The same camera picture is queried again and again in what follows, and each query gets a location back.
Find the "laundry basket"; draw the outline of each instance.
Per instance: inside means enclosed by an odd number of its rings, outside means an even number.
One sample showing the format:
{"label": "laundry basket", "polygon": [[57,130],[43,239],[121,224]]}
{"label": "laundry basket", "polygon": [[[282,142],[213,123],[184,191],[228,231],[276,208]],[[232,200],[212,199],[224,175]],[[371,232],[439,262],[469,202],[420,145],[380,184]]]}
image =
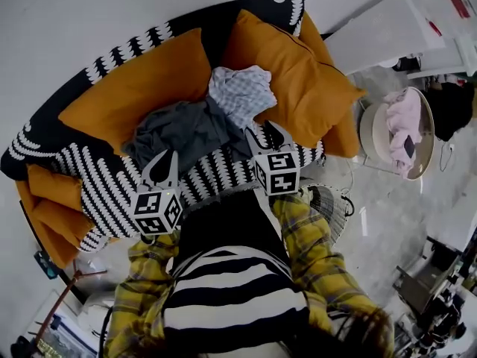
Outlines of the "laundry basket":
{"label": "laundry basket", "polygon": [[[431,162],[435,130],[434,119],[426,97],[415,87],[408,89],[414,89],[419,94],[421,103],[419,132],[423,139],[415,145],[414,167],[405,177],[408,180],[416,180],[423,176]],[[359,125],[359,137],[364,152],[371,160],[376,163],[384,162],[389,165],[390,172],[395,172],[389,152],[392,135],[386,124],[387,108],[387,104],[373,104],[365,110]]]}

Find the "crumpled clothes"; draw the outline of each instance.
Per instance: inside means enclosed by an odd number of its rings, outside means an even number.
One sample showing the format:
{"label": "crumpled clothes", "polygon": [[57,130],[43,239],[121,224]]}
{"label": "crumpled clothes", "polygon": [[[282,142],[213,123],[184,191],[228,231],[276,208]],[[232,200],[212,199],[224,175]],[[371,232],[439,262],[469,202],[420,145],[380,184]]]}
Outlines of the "crumpled clothes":
{"label": "crumpled clothes", "polygon": [[152,112],[122,149],[141,169],[164,150],[175,150],[179,174],[183,175],[200,158],[223,145],[229,146],[234,162],[252,157],[244,133],[207,96],[202,102],[181,101]]}
{"label": "crumpled clothes", "polygon": [[414,144],[423,139],[419,132],[420,96],[416,90],[406,88],[388,94],[385,96],[385,102],[389,104],[386,122],[389,131],[393,134],[390,144],[391,159],[396,163],[397,171],[401,176],[406,177],[414,166],[416,153],[409,157],[404,143],[408,136]]}
{"label": "crumpled clothes", "polygon": [[271,73],[257,65],[243,70],[215,68],[209,94],[240,129],[253,126],[253,118],[277,104],[270,90]]}

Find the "gray clothing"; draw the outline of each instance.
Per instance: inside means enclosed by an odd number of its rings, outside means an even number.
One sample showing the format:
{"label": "gray clothing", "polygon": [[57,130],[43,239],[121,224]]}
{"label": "gray clothing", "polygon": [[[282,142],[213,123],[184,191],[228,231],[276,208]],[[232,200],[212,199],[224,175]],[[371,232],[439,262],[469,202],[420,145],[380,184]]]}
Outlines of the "gray clothing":
{"label": "gray clothing", "polygon": [[152,112],[122,149],[141,169],[162,151],[175,150],[179,154],[179,174],[182,175],[200,158],[222,145],[229,146],[234,162],[251,158],[244,133],[207,96],[205,101],[181,101]]}

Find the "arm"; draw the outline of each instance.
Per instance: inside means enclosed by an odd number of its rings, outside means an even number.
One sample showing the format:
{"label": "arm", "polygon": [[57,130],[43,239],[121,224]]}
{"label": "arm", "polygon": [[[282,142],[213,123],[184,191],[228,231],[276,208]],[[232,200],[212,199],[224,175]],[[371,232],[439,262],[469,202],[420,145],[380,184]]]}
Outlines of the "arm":
{"label": "arm", "polygon": [[[278,197],[272,211],[282,227],[294,282],[305,291],[310,325],[332,332],[329,308],[350,315],[371,315],[379,309],[347,273],[343,256],[332,252],[329,226],[322,215],[297,195]],[[394,328],[390,321],[380,334],[386,356],[392,355]]]}
{"label": "arm", "polygon": [[120,357],[140,343],[164,338],[161,309],[173,282],[165,272],[167,262],[177,254],[176,236],[160,236],[153,245],[138,242],[129,250],[130,273],[116,288],[104,354]]}

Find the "plaid cloth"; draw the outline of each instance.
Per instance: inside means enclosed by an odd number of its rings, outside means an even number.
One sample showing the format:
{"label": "plaid cloth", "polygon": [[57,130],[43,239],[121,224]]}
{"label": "plaid cloth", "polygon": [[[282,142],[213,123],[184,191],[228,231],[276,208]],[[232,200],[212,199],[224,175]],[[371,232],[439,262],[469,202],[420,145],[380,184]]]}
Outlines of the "plaid cloth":
{"label": "plaid cloth", "polygon": [[209,95],[240,129],[253,126],[253,118],[277,104],[270,90],[271,73],[257,65],[244,70],[215,68]]}
{"label": "plaid cloth", "polygon": [[[350,315],[376,311],[377,306],[347,273],[343,257],[331,251],[330,231],[322,215],[297,195],[279,197],[272,211],[282,226],[294,282],[305,292],[311,326],[333,333],[329,311]],[[141,348],[160,348],[164,343],[162,307],[174,284],[165,266],[177,255],[177,242],[173,234],[159,237],[153,245],[138,242],[130,249],[130,276],[116,289],[106,357],[136,356]],[[392,324],[383,333],[390,356]]]}

